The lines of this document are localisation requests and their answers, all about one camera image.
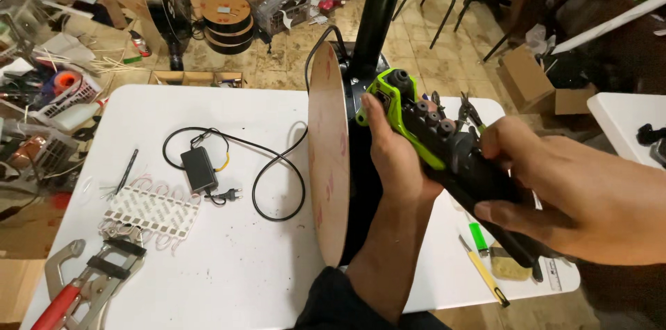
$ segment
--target yellow wire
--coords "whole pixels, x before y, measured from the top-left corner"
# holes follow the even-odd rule
[[[227,162],[225,162],[225,163],[222,165],[221,168],[219,168],[219,169],[215,169],[215,172],[220,172],[220,171],[224,170],[224,168],[227,167],[228,164],[229,164],[229,152],[227,152]]]

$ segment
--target white table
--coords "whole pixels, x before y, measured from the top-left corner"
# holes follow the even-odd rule
[[[447,110],[460,100],[443,97]],[[472,99],[481,118],[490,123],[504,112],[492,100]],[[308,96],[301,91],[268,91],[128,85],[115,91],[106,106],[81,180],[75,189],[51,254],[74,239],[85,239],[81,257],[63,266],[65,280],[76,277],[101,246],[97,225],[108,205],[100,186],[120,180],[134,148],[139,149],[130,177],[148,167],[160,182],[187,189],[185,174],[162,158],[164,138],[188,126],[215,127],[232,136],[283,151],[300,137],[307,119]],[[172,139],[167,153],[180,162],[197,132]],[[224,160],[224,142],[203,143],[213,165]],[[289,158],[308,180],[307,140]],[[303,309],[312,281],[324,267],[312,220],[310,195],[293,219],[274,223],[252,206],[254,177],[271,159],[231,142],[229,166],[218,174],[219,191],[242,187],[245,197],[202,211],[188,239],[175,256],[148,246],[144,267],[111,301],[106,328],[115,329],[285,329]],[[300,200],[300,185],[286,165],[277,164],[257,188],[259,205],[278,215],[290,213]],[[464,252],[457,236],[469,232],[466,217],[456,211],[447,193],[437,199],[405,311],[490,303],[494,298]],[[471,235],[467,234],[469,243]],[[557,262],[563,291],[578,287],[575,266]],[[554,293],[543,283],[499,282],[509,299]],[[42,278],[21,329],[29,329],[48,305]]]
[[[666,96],[598,93],[587,107],[619,156],[663,169],[650,157],[650,148],[638,144],[636,134],[645,123],[654,129],[666,126]]]

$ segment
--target black round sign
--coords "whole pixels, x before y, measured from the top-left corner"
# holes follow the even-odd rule
[[[192,3],[190,0],[146,0],[146,3],[155,27],[169,45],[171,70],[182,70],[182,53],[192,36]]]

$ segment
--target wooden disc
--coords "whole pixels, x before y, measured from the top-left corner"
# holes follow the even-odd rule
[[[227,54],[227,55],[238,54],[246,51],[250,47],[250,45],[252,45],[252,40],[253,40],[253,38],[250,37],[244,43],[223,44],[211,37],[211,32],[208,30],[208,28],[204,29],[204,36],[206,37],[206,44],[208,44],[208,46],[212,50],[216,51],[217,53]]]
[[[215,32],[215,30],[212,30],[208,27],[206,29],[208,29],[208,33],[211,35],[211,38],[214,39],[215,41],[223,44],[236,45],[244,43],[254,35],[254,20],[252,16],[250,16],[250,25],[244,30],[236,33]]]
[[[308,110],[308,154],[312,215],[328,266],[344,250],[349,214],[349,131],[342,74],[333,46],[321,44],[312,65]]]
[[[219,8],[229,8],[230,12],[218,12]],[[206,26],[218,33],[243,31],[252,20],[250,3],[245,0],[204,0],[201,14]]]

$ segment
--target ruler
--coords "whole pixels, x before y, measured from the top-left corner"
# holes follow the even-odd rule
[[[560,276],[557,274],[557,266],[555,265],[554,259],[549,259],[544,257],[545,260],[545,269],[548,274],[548,281],[550,281],[550,288],[553,291],[562,291],[562,283],[560,282]]]

